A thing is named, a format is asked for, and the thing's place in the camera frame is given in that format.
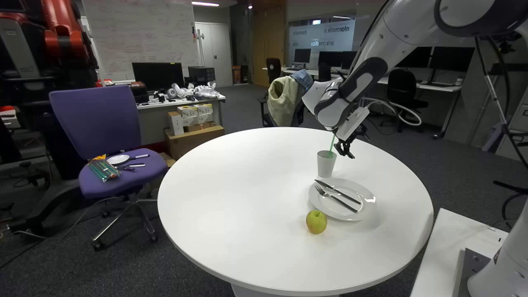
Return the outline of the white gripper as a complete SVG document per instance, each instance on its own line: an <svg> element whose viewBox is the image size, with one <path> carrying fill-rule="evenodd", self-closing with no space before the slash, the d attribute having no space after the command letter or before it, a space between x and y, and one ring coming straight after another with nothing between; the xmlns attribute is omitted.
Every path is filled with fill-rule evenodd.
<svg viewBox="0 0 528 297"><path fill-rule="evenodd" d="M340 155L355 159L352 142L348 142L358 127L357 121L350 121L353 103L375 86L386 71L385 60L368 58L345 81L315 81L302 96L302 103L315 119L339 137L334 147Z"/></svg>

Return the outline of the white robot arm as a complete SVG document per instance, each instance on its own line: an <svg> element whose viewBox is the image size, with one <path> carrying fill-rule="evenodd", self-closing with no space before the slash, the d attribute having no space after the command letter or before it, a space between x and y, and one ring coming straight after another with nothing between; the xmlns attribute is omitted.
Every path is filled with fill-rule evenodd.
<svg viewBox="0 0 528 297"><path fill-rule="evenodd" d="M436 32L459 38L527 37L528 0L390 0L367 33L350 75L314 83L302 96L306 108L335 134L335 149L352 157L350 144L367 111L355 108L390 70ZM502 248L467 279L472 297L528 296L528 207L523 207Z"/></svg>

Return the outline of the white robot base platform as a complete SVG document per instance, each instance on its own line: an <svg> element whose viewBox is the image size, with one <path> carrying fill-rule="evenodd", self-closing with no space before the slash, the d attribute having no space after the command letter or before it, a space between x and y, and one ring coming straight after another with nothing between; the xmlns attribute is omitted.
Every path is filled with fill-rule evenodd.
<svg viewBox="0 0 528 297"><path fill-rule="evenodd" d="M528 207L510 233L441 210L411 297L528 297Z"/></svg>

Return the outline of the red robot arm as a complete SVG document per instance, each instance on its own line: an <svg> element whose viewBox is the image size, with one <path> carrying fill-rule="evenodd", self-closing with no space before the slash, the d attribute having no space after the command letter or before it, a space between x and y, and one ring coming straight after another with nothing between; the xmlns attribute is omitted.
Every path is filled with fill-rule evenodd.
<svg viewBox="0 0 528 297"><path fill-rule="evenodd" d="M0 0L2 81L93 86L98 60L78 0Z"/></svg>

